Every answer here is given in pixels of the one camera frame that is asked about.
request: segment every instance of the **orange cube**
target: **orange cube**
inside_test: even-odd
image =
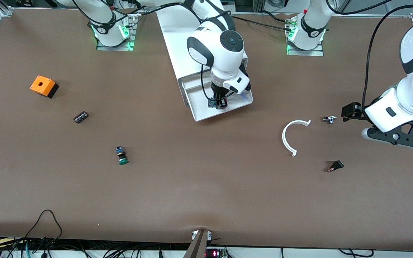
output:
[[[41,75],[38,75],[38,77],[36,77],[36,80],[34,80],[33,84],[31,84],[30,87],[30,90],[48,98],[52,98],[57,89],[57,83]]]

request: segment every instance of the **white curved hook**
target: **white curved hook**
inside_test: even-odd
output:
[[[286,129],[288,129],[288,127],[289,127],[290,125],[292,125],[292,124],[301,124],[301,125],[304,125],[304,126],[308,126],[308,125],[310,124],[310,122],[311,122],[311,120],[309,120],[308,122],[305,122],[305,121],[303,121],[303,120],[295,120],[295,121],[289,122],[289,123],[285,126],[285,129],[283,129],[283,133],[282,133],[282,135],[281,135],[282,140],[283,140],[283,144],[285,145],[285,147],[286,147],[290,152],[293,153],[293,157],[294,157],[295,154],[297,153],[297,150],[293,149],[293,148],[288,144],[288,141],[286,140]]]

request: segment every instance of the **round black joint cover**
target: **round black joint cover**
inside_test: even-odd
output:
[[[229,51],[240,52],[243,49],[243,39],[236,31],[227,30],[221,33],[220,41]]]

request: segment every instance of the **small blue and green component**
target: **small blue and green component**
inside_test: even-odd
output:
[[[122,146],[116,147],[116,154],[119,157],[119,165],[125,165],[128,163],[125,150]]]

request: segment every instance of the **black connector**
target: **black connector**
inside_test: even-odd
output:
[[[334,164],[328,169],[328,172],[332,172],[338,168],[343,168],[344,165],[340,160],[334,161]]]

